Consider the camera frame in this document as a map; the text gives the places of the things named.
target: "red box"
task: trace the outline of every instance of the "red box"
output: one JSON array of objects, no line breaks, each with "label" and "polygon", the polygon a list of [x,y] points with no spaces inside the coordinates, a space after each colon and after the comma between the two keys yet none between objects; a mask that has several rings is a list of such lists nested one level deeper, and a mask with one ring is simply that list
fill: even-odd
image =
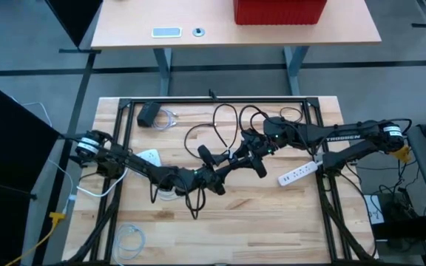
[{"label": "red box", "polygon": [[327,0],[234,0],[239,25],[316,24]]}]

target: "desk leg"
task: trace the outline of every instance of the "desk leg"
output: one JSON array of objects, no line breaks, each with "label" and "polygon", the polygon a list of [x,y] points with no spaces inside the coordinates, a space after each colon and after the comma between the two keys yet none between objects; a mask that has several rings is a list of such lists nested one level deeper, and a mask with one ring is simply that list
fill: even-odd
[{"label": "desk leg", "polygon": [[284,47],[285,63],[287,64],[287,76],[291,94],[300,95],[298,75],[303,59],[307,55],[309,47],[295,47],[292,52],[291,47]]},{"label": "desk leg", "polygon": [[169,96],[170,63],[172,61],[171,48],[154,49],[155,60],[160,72],[160,96]]}]

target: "desk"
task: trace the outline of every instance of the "desk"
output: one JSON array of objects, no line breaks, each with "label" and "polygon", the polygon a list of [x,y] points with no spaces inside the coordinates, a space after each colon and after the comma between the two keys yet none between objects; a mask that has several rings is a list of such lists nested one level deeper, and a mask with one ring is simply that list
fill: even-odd
[{"label": "desk", "polygon": [[[180,38],[153,38],[155,27],[180,27]],[[203,28],[206,34],[192,32]],[[154,48],[160,69],[160,95],[168,95],[172,47],[285,47],[291,92],[300,93],[297,75],[309,46],[377,44],[381,41],[364,0],[328,0],[316,25],[240,26],[233,0],[106,0],[92,40],[93,49]]]},{"label": "desk", "polygon": [[[181,101],[185,98],[167,98]],[[230,100],[237,110],[248,102],[254,104],[269,115],[278,115],[284,106],[301,108],[298,103],[278,103],[284,98],[221,98]],[[314,98],[319,102],[322,120],[325,125],[342,123],[342,115],[336,97]],[[113,133],[119,98],[101,98],[95,115],[94,129]],[[218,103],[171,103],[163,108],[176,112],[177,125],[165,132],[140,128],[134,124],[131,129],[129,147],[138,153],[147,149],[157,149],[163,166],[198,168],[201,162],[191,157],[183,147],[187,131],[199,124],[210,123],[214,108]],[[140,104],[135,105],[135,114]],[[247,109],[243,124],[249,124],[249,118],[255,113]],[[284,111],[289,120],[299,115],[293,111]],[[121,121],[120,140],[125,139],[122,132],[126,128],[127,112]],[[218,130],[231,142],[235,130],[234,113],[229,108],[217,112]],[[254,127],[262,128],[262,120],[256,116]],[[213,129],[199,128],[189,136],[187,146],[195,149],[205,144],[212,153],[221,153],[224,148]],[[331,143],[332,151],[348,147],[348,142]],[[328,250],[317,178],[314,174],[302,178],[293,185],[280,188],[277,178],[293,168],[310,161],[306,151],[281,149],[274,156],[264,158],[268,176],[260,179],[251,169],[233,171],[226,178],[226,194],[218,196],[207,191],[206,207],[200,212],[198,220],[193,220],[185,201],[182,199],[163,202],[158,199],[151,204],[149,199],[149,181],[132,171],[123,181],[121,203],[118,212],[117,227],[132,222],[146,233],[146,247],[137,259],[127,264],[285,264],[285,263],[328,263]],[[88,168],[84,174],[95,169]],[[347,169],[343,174],[359,185],[358,180]],[[345,224],[358,242],[368,252],[373,250],[373,235],[365,204],[356,189],[343,178],[337,178]],[[81,186],[95,193],[101,192],[103,179],[88,177]],[[70,229],[64,249],[63,259],[75,254],[80,245],[95,227],[100,199],[79,192],[70,221]],[[333,228],[334,243],[338,257],[343,256],[339,234]],[[101,236],[98,258],[104,256],[107,229]]]}]

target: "charger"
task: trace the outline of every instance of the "charger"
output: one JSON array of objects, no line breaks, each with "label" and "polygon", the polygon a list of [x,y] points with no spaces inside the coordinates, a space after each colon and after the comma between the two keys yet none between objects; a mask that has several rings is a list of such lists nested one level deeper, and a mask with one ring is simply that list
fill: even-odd
[{"label": "charger", "polygon": [[154,124],[155,117],[160,110],[160,104],[156,102],[147,102],[142,106],[138,115],[138,126],[151,127]]}]

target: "wooden table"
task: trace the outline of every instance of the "wooden table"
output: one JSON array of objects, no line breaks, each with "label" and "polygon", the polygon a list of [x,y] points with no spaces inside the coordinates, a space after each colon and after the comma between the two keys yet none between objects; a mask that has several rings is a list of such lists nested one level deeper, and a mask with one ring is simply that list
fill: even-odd
[{"label": "wooden table", "polygon": [[[156,27],[179,27],[180,38],[153,38]],[[196,28],[205,35],[196,37]],[[297,75],[311,45],[378,44],[381,41],[364,0],[328,0],[316,25],[240,26],[234,22],[233,0],[106,0],[94,49],[154,48],[161,75],[161,95],[168,95],[172,47],[285,47],[291,92],[298,95]]]},{"label": "wooden table", "polygon": [[[112,133],[119,98],[101,98],[95,115],[94,129]],[[342,115],[336,97],[319,98],[325,125],[341,124]],[[165,132],[134,125],[130,148],[134,153],[157,149],[163,166],[198,168],[201,162],[190,156],[183,147],[186,132],[199,123],[210,123],[217,104],[164,104],[163,108],[176,112],[177,125]],[[238,111],[245,103],[233,104]],[[269,115],[278,115],[284,106],[299,108],[298,104],[255,103]],[[136,106],[135,114],[140,110]],[[248,109],[243,124],[248,125],[255,111]],[[289,120],[299,115],[285,111]],[[124,132],[126,118],[121,126]],[[217,113],[218,130],[231,142],[234,134],[234,113],[221,108]],[[262,121],[254,119],[259,130]],[[224,150],[211,128],[193,131],[187,145],[192,150],[205,144],[213,153]],[[330,150],[339,151],[348,142],[331,143]],[[226,194],[218,196],[207,191],[206,207],[198,220],[193,220],[182,199],[151,204],[149,181],[130,171],[123,183],[118,224],[132,222],[146,233],[146,247],[140,256],[127,264],[284,264],[330,262],[323,217],[314,174],[293,185],[281,188],[277,178],[293,168],[310,161],[305,151],[284,148],[274,156],[264,158],[268,176],[260,179],[251,169],[233,171],[226,179]],[[84,170],[84,174],[94,172]],[[343,174],[358,186],[358,180],[349,171]],[[97,176],[82,180],[81,186],[95,193],[101,192],[103,179]],[[373,250],[373,235],[365,204],[356,189],[343,178],[337,177],[345,223],[358,242],[368,252]],[[98,212],[99,198],[78,193],[70,221],[64,249],[64,259],[70,258],[84,243],[92,229]],[[102,258],[107,229],[101,237],[98,258]],[[334,228],[338,254],[342,256],[339,234]],[[131,239],[136,246],[138,239]]]}]

